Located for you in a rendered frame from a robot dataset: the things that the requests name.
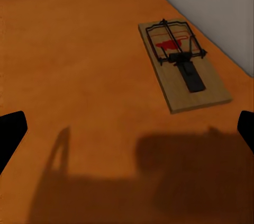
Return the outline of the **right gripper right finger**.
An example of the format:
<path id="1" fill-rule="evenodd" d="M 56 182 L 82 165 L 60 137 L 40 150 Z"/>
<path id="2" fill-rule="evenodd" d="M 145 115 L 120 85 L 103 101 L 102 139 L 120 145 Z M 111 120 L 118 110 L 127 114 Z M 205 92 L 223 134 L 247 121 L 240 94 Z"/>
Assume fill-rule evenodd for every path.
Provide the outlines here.
<path id="1" fill-rule="evenodd" d="M 254 113 L 241 111 L 237 130 L 254 153 Z"/>

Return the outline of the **mousetrap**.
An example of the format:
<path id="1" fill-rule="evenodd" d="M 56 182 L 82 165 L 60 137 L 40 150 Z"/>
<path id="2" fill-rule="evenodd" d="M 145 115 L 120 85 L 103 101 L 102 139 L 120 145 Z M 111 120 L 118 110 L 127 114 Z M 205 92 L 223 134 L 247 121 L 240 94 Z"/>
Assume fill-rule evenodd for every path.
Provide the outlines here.
<path id="1" fill-rule="evenodd" d="M 230 103 L 230 95 L 184 17 L 138 24 L 171 114 Z"/>

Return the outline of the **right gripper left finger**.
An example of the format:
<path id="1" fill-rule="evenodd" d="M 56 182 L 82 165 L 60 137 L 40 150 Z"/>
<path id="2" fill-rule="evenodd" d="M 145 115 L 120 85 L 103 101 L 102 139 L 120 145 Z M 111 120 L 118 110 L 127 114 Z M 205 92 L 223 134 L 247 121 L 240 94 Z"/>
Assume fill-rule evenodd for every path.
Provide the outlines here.
<path id="1" fill-rule="evenodd" d="M 0 174 L 28 130 L 22 111 L 0 117 Z"/>

